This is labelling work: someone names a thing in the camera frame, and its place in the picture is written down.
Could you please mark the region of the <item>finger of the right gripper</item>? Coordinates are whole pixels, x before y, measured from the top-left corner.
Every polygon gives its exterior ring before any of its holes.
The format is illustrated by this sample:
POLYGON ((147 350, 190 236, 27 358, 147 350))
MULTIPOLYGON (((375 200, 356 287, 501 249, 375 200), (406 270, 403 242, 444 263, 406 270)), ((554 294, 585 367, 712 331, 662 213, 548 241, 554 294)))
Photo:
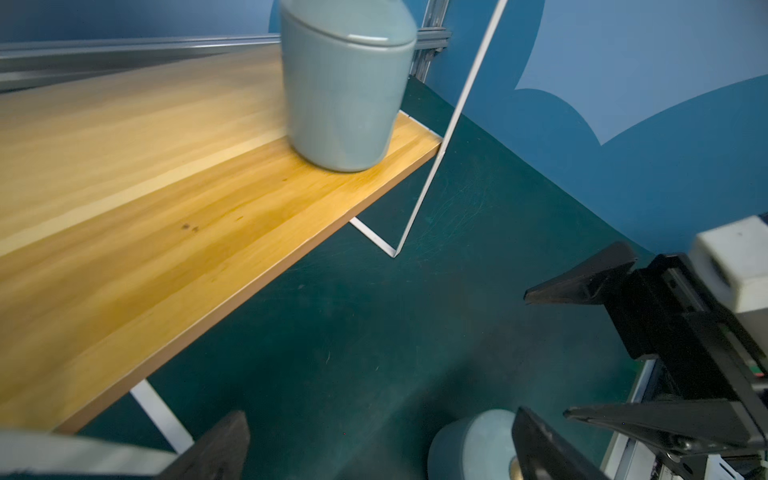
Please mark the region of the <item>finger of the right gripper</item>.
POLYGON ((568 419, 661 450, 756 450, 758 426, 739 402, 681 400, 573 407, 568 419))
POLYGON ((636 262, 628 243, 614 242, 567 272, 527 289, 523 300, 528 305, 602 305, 636 262))

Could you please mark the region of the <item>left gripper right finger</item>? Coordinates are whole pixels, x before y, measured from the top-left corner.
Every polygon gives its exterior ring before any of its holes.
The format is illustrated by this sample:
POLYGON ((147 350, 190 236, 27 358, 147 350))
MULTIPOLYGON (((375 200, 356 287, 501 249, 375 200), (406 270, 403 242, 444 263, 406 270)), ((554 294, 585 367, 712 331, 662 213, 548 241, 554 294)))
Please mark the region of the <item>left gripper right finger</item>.
POLYGON ((527 407, 511 429, 521 479, 605 479, 606 475, 527 407))

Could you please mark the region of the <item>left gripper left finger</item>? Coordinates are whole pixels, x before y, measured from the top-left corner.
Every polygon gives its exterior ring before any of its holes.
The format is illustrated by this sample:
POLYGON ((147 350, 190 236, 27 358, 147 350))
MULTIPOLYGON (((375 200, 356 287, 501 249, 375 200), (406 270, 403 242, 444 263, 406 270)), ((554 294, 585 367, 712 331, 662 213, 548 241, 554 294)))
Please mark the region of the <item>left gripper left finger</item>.
POLYGON ((241 479, 250 440, 245 412, 232 411, 160 472, 157 479, 241 479))

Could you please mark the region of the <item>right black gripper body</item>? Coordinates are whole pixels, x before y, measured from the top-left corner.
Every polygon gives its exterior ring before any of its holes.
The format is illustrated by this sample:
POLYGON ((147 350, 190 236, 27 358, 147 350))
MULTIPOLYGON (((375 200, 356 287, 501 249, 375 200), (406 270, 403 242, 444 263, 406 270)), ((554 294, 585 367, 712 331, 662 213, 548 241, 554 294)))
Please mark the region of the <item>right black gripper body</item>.
POLYGON ((758 426, 756 450, 664 450, 676 456, 747 455, 767 448, 767 354, 715 301, 682 256, 660 255, 630 272, 606 300, 634 359, 657 359, 672 400, 741 403, 758 426))

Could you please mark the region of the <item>grey-blue tea canister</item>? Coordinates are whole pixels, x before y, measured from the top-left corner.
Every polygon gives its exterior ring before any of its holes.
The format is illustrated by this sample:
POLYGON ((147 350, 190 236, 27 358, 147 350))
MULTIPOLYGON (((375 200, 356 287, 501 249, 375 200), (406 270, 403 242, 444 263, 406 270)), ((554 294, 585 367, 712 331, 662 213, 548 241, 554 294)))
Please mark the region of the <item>grey-blue tea canister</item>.
POLYGON ((511 411, 494 409, 443 427, 429 448, 428 479, 510 479, 517 458, 515 418, 511 411))
POLYGON ((314 165, 359 172, 386 155, 417 26, 401 1, 279 5, 290 144, 314 165))

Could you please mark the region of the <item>wooden two-tier shelf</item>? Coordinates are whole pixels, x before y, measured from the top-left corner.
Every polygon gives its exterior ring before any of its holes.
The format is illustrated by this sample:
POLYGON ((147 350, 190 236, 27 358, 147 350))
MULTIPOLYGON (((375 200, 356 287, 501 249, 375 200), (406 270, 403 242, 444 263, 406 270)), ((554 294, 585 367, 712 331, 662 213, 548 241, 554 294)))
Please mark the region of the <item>wooden two-tier shelf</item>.
POLYGON ((1 429, 71 434, 450 142, 399 112, 382 162, 318 168, 286 132, 282 49, 1 97, 1 429))

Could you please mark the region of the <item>right aluminium frame post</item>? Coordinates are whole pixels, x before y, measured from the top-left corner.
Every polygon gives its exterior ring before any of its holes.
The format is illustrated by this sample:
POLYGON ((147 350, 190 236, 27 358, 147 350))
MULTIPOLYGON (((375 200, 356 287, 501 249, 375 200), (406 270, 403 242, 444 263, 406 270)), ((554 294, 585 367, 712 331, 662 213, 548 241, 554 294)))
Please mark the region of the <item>right aluminium frame post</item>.
POLYGON ((419 28, 410 75, 425 83, 434 57, 447 46, 452 32, 444 27, 449 0, 429 0, 419 28))

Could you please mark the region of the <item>rear aluminium frame bar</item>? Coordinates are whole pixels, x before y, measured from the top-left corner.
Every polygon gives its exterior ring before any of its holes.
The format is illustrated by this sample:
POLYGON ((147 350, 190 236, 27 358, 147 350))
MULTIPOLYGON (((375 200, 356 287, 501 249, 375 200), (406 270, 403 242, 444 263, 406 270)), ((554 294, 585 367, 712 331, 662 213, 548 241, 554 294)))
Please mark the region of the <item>rear aluminium frame bar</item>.
POLYGON ((1 91, 28 90, 278 45, 279 33, 3 43, 1 91))

